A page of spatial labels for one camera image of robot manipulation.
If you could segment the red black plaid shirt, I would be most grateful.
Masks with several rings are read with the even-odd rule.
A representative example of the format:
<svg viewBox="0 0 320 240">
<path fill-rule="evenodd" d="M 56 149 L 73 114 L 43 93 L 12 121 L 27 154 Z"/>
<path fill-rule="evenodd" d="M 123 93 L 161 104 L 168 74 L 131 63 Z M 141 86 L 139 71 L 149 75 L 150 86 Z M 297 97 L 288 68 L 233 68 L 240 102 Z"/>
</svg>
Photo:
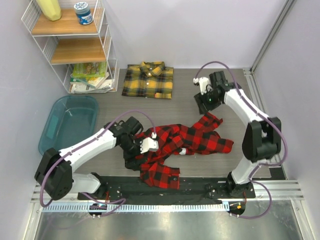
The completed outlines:
<svg viewBox="0 0 320 240">
<path fill-rule="evenodd" d="M 146 152 L 136 158 L 144 158 L 140 165 L 140 179 L 150 187 L 164 189 L 180 188 L 180 169 L 164 165 L 171 155 L 210 155 L 229 154 L 234 141 L 222 138 L 216 131 L 223 119 L 211 113 L 205 113 L 192 126 L 170 124 L 157 126 L 156 152 Z"/>
</svg>

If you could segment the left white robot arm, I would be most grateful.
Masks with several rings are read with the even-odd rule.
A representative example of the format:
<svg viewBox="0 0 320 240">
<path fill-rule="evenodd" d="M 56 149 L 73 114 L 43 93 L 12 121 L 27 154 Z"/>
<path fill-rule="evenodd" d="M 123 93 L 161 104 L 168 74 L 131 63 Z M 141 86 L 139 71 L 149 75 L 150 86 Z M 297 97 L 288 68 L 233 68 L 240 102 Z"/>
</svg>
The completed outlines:
<svg viewBox="0 0 320 240">
<path fill-rule="evenodd" d="M 79 174 L 76 170 L 98 154 L 117 146 L 126 157 L 141 153 L 140 143 L 134 136 L 143 131 L 142 124 L 134 117 L 106 124 L 96 134 L 61 150 L 50 148 L 42 156 L 35 173 L 35 180 L 53 201 L 69 193 L 87 193 L 100 200 L 107 192 L 107 182 L 95 172 Z"/>
</svg>

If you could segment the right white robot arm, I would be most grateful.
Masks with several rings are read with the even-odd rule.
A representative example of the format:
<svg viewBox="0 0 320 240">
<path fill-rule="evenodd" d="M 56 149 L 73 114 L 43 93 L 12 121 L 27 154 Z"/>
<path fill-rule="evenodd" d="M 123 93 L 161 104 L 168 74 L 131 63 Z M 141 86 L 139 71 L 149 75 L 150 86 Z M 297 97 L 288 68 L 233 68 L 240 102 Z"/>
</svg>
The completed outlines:
<svg viewBox="0 0 320 240">
<path fill-rule="evenodd" d="M 225 104 L 246 127 L 241 145 L 243 157 L 228 174 L 225 186 L 230 197 L 240 197 L 249 189 L 258 168 L 268 165 L 268 161 L 281 151 L 282 123 L 255 106 L 238 83 L 228 82 L 223 71 L 213 72 L 209 77 L 195 77 L 193 84 L 200 89 L 194 96 L 200 114 Z"/>
</svg>

